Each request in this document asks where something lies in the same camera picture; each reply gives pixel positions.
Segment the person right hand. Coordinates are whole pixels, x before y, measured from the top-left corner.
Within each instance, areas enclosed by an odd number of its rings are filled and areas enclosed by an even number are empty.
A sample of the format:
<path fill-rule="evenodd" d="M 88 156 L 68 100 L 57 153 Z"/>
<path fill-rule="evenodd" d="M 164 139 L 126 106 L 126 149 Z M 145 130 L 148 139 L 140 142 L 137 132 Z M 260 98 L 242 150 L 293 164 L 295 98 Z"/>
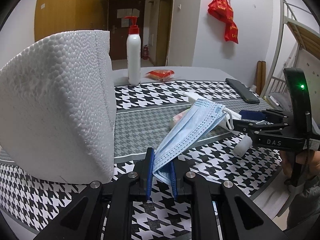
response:
<path fill-rule="evenodd" d="M 285 176 L 290 178 L 293 170 L 293 161 L 295 160 L 296 156 L 293 152 L 287 151 L 279 151 L 279 154 L 281 157 L 281 166 L 283 168 L 283 172 Z"/>

